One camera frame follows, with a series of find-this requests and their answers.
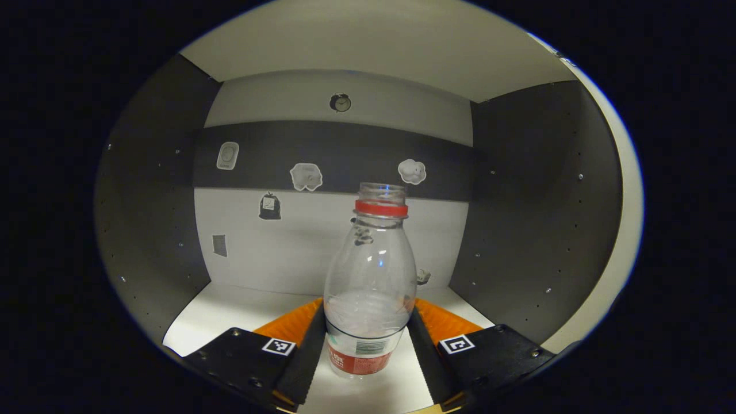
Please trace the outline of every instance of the water bottle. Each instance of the water bottle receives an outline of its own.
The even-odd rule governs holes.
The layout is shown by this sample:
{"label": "water bottle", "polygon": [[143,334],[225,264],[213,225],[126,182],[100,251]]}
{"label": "water bottle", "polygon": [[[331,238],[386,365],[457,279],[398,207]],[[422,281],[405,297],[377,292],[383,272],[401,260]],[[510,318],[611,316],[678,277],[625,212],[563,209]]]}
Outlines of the water bottle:
{"label": "water bottle", "polygon": [[361,183],[355,223],[325,282],[330,364],[363,379],[389,362],[414,309],[417,269],[403,229],[406,188]]}

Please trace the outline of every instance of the white ceiling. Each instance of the white ceiling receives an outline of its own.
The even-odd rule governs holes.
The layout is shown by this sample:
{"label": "white ceiling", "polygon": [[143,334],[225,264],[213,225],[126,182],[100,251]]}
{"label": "white ceiling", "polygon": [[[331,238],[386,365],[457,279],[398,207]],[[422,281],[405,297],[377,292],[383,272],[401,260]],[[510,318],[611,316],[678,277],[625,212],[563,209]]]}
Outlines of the white ceiling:
{"label": "white ceiling", "polygon": [[482,102],[575,76],[508,21],[459,0],[277,0],[181,54],[218,81],[295,69],[399,77]]}

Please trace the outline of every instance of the white floor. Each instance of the white floor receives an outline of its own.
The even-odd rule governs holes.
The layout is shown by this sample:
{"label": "white floor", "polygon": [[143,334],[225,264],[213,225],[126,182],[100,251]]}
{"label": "white floor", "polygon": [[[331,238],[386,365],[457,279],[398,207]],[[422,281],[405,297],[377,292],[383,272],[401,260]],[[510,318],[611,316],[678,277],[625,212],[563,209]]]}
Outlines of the white floor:
{"label": "white floor", "polygon": [[[418,296],[479,326],[493,326],[449,287],[422,290]],[[169,327],[163,344],[184,357],[229,328],[255,330],[316,298],[209,284]],[[404,332],[386,368],[361,381],[335,375],[327,346],[323,347],[307,402],[299,413],[399,414],[432,404],[411,337]]]}

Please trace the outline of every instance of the cloud sticker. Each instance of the cloud sticker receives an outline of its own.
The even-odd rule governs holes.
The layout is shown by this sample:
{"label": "cloud sticker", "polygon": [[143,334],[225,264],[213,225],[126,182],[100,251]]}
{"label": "cloud sticker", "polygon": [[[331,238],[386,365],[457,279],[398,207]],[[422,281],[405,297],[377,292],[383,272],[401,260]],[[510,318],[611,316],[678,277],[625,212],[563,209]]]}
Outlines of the cloud sticker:
{"label": "cloud sticker", "polygon": [[322,172],[316,164],[299,163],[290,169],[291,182],[297,191],[307,189],[314,191],[322,185]]}
{"label": "cloud sticker", "polygon": [[399,164],[399,174],[404,183],[417,185],[427,178],[427,171],[424,163],[414,161],[412,159],[401,161]]}

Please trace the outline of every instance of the bottle neck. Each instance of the bottle neck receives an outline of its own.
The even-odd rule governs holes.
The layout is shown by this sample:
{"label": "bottle neck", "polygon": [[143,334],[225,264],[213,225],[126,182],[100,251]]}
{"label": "bottle neck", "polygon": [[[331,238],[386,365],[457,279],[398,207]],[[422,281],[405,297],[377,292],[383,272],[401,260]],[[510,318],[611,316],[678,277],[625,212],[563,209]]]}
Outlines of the bottle neck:
{"label": "bottle neck", "polygon": [[364,225],[366,227],[382,228],[386,230],[402,228],[403,223],[404,219],[378,218],[360,213],[357,213],[357,217],[355,219],[356,225]]}

